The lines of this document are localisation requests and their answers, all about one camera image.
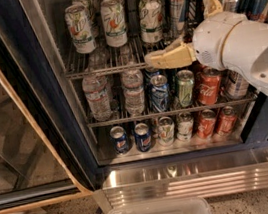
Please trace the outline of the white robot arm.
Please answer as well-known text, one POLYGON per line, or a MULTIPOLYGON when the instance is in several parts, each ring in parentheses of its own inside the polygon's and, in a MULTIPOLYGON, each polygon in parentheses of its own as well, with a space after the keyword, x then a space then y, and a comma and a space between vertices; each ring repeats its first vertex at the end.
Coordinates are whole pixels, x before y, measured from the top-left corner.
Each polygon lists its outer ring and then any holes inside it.
POLYGON ((232 70, 268 96, 268 23, 224 11, 219 0, 203 0, 205 19, 189 44, 177 39, 164 50, 147 54, 145 63, 173 69, 197 61, 218 70, 232 70))

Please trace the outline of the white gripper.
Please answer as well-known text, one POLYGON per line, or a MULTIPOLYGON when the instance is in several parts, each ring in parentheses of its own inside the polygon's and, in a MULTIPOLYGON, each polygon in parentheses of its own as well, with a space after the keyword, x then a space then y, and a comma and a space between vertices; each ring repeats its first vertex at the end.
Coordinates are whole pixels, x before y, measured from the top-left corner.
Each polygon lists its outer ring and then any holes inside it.
POLYGON ((145 63, 156 69, 173 69, 190 66, 195 60, 202 65, 224 70, 222 49, 233 28, 247 18, 243 14, 222 12, 219 0, 202 0, 204 18, 194 30, 192 43, 177 39, 164 50, 146 54, 145 63))

